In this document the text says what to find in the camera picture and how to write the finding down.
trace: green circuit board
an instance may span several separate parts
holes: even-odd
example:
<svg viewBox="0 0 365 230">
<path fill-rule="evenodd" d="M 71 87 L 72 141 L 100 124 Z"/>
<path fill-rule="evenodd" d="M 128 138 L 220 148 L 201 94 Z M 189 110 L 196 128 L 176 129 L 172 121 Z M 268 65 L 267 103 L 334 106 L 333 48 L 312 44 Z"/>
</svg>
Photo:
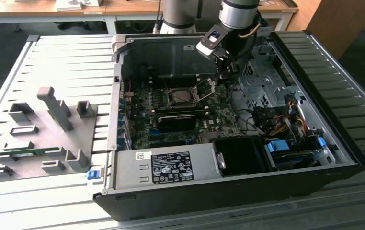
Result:
<svg viewBox="0 0 365 230">
<path fill-rule="evenodd" d="M 165 89 L 141 89 L 132 98 L 129 120 L 132 123 L 132 147 L 147 149 L 164 145 L 188 145 L 209 143 L 217 137 L 243 135 L 237 117 L 228 103 L 228 91 L 224 85 L 215 86 L 215 93 L 204 98 L 197 105 L 208 106 L 209 113 L 204 119 L 197 119 L 193 130 L 160 133 L 155 126 L 153 108 L 167 107 Z M 199 95 L 205 96 L 212 91 L 207 84 L 197 87 Z"/>
</svg>

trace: white box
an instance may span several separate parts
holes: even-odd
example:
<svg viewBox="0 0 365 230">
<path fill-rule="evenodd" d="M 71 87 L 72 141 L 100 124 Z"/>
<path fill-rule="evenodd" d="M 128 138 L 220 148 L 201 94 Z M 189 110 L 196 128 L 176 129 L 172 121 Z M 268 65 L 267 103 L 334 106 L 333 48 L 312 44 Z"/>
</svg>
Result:
<svg viewBox="0 0 365 230">
<path fill-rule="evenodd" d="M 84 6 L 100 6 L 103 0 L 81 0 Z"/>
<path fill-rule="evenodd" d="M 81 10 L 81 1 L 80 0 L 56 0 L 56 11 L 72 11 Z"/>
</svg>

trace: power supply label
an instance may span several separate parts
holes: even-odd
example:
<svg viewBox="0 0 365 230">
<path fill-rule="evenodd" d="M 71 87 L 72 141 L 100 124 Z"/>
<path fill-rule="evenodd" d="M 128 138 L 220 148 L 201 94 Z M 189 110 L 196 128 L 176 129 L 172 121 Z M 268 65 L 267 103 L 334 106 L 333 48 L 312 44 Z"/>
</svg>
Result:
<svg viewBox="0 0 365 230">
<path fill-rule="evenodd" d="M 151 156 L 152 181 L 165 184 L 193 180 L 189 152 L 176 152 Z"/>
</svg>

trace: desk leg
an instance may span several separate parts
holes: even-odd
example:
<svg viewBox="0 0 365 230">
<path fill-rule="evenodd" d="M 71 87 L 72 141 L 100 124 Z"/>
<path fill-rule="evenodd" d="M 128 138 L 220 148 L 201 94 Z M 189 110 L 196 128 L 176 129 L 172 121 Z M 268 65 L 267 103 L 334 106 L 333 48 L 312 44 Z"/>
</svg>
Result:
<svg viewBox="0 0 365 230">
<path fill-rule="evenodd" d="M 284 13 L 283 17 L 279 20 L 276 31 L 286 31 L 286 28 L 290 24 L 293 13 Z"/>
<path fill-rule="evenodd" d="M 116 16 L 105 16 L 104 17 L 105 23 L 107 23 L 107 29 L 109 35 L 117 35 L 117 28 L 116 28 Z"/>
</svg>

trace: blue plastic clip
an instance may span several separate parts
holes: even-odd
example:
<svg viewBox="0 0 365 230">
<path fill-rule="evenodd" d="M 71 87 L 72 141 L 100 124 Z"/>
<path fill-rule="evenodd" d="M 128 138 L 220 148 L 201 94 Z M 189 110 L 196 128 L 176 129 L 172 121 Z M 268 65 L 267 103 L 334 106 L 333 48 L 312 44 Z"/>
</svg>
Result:
<svg viewBox="0 0 365 230">
<path fill-rule="evenodd" d="M 290 147 L 285 140 L 273 140 L 268 144 L 268 148 L 271 152 L 279 152 L 279 151 L 288 151 L 290 150 Z"/>
<path fill-rule="evenodd" d="M 100 170 L 89 170 L 87 173 L 87 179 L 93 180 L 93 179 L 100 179 L 101 178 L 101 173 Z"/>
<path fill-rule="evenodd" d="M 318 138 L 317 140 L 322 147 L 326 146 L 328 143 L 325 142 L 324 138 Z"/>
</svg>

